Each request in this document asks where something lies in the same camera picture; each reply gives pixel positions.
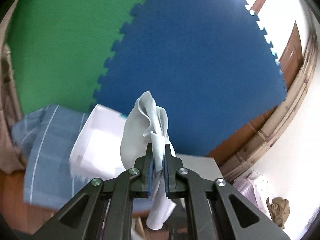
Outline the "floral pink pillow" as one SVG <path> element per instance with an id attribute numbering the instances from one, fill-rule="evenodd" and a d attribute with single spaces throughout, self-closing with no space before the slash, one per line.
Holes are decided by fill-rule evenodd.
<path id="1" fill-rule="evenodd" d="M 5 44 L 1 51 L 1 170 L 6 174 L 25 169 L 21 150 L 11 138 L 11 129 L 21 119 L 11 51 Z"/>

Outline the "blue checked cloth cover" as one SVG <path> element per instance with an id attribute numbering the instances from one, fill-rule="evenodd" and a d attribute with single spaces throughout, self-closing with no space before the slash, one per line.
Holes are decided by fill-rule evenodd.
<path id="1" fill-rule="evenodd" d="M 71 176 L 72 148 L 91 113 L 49 105 L 27 114 L 11 136 L 27 159 L 23 200 L 59 210 L 91 179 Z"/>

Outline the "crumpled brown paper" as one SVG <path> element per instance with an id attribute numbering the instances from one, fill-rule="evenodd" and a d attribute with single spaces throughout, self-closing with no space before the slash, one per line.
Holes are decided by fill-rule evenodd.
<path id="1" fill-rule="evenodd" d="M 267 198 L 266 205 L 271 220 L 281 229 L 285 229 L 285 222 L 290 215 L 290 202 L 282 197 L 273 198 L 272 202 Z"/>

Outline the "pale grey underwear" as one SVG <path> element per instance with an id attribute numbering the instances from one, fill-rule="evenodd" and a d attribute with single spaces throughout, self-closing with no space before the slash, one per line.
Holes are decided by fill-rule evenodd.
<path id="1" fill-rule="evenodd" d="M 144 92 L 129 113 L 124 126 L 120 146 L 120 156 L 124 167 L 128 170 L 138 157 L 146 154 L 148 144 L 152 145 L 153 156 L 153 205 L 146 225 L 151 230 L 159 230 L 172 214 L 176 204 L 166 197 L 163 171 L 165 146 L 170 145 L 171 154 L 175 150 L 169 140 L 168 116 L 166 110 L 156 105 L 149 91 Z"/>

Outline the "pink checked fabric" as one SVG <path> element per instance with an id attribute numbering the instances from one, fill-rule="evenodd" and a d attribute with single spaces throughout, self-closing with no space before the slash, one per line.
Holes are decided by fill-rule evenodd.
<path id="1" fill-rule="evenodd" d="M 271 218 L 266 204 L 268 198 L 268 181 L 261 173 L 253 170 L 249 175 L 237 178 L 233 186 L 263 214 Z"/>

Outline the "white XINCCI shoe box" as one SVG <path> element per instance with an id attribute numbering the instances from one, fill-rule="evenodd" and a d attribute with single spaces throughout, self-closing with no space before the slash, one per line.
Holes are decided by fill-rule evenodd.
<path id="1" fill-rule="evenodd" d="M 97 104 L 85 122 L 69 158 L 71 176 L 82 180 L 116 178 L 125 171 L 120 145 L 126 116 Z"/>

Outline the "bamboo mat roll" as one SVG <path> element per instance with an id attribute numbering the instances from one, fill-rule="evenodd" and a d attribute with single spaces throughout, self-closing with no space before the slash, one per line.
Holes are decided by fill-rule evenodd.
<path id="1" fill-rule="evenodd" d="M 313 31 L 308 39 L 303 65 L 287 92 L 286 100 L 276 108 L 253 138 L 220 167 L 225 180 L 234 181 L 252 168 L 288 128 L 310 87 L 316 68 L 317 55 L 317 34 Z"/>

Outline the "green foam wall mat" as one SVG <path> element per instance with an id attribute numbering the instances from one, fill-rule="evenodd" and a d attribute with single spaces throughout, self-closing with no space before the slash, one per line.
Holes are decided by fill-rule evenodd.
<path id="1" fill-rule="evenodd" d="M 88 111 L 120 27 L 143 2 L 19 0 L 8 44 L 22 112 L 52 104 Z"/>

